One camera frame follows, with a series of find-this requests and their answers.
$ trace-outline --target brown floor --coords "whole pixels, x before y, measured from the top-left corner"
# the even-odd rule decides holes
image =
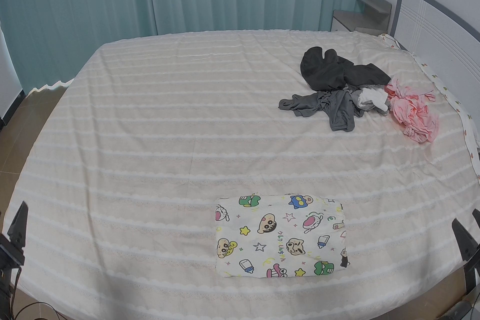
[[[64,92],[63,87],[33,92],[21,103],[9,124],[0,131],[2,219],[30,149]],[[464,294],[465,279],[463,270],[459,269],[422,296],[374,320],[433,320],[457,303]],[[32,302],[34,299],[17,291],[14,313]],[[54,312],[45,305],[32,305],[21,313],[18,320],[32,320],[38,317],[48,320],[57,319]]]

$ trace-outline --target yellow star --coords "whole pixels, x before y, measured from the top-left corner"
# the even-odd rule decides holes
[[[247,236],[250,233],[250,229],[248,229],[247,226],[244,226],[243,228],[240,228],[240,234]]]
[[[296,270],[295,271],[295,276],[303,276],[305,275],[307,272],[305,272],[302,268],[300,268],[299,270]]]

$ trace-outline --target pink garment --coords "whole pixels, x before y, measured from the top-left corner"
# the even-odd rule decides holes
[[[385,85],[390,110],[399,123],[405,124],[403,134],[418,143],[433,142],[438,135],[439,117],[429,111],[427,99],[435,101],[433,87],[428,90],[399,85],[396,78]]]

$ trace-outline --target mattress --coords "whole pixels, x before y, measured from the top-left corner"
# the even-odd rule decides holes
[[[435,90],[433,143],[374,111],[352,132],[295,117],[310,47],[431,86],[412,56],[358,32],[221,31],[100,47],[47,120],[5,223],[29,205],[20,287],[77,319],[370,319],[461,265],[480,186],[457,112]],[[215,200],[343,204],[350,265],[329,276],[216,274]]]

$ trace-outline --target bed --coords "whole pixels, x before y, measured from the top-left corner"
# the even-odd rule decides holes
[[[415,32],[423,47],[401,6],[399,43],[408,48],[402,37]],[[436,82],[436,140],[416,143],[376,112],[332,132],[324,113],[279,110],[280,99],[312,93],[300,61],[313,46],[402,84]],[[417,297],[462,264],[455,217],[480,236],[471,216],[480,170],[464,101],[412,52],[385,35],[287,30],[105,44],[52,112],[15,187],[5,222],[29,205],[19,287],[77,320],[371,319]],[[217,275],[215,200],[253,193],[340,200],[348,268],[322,278]]]

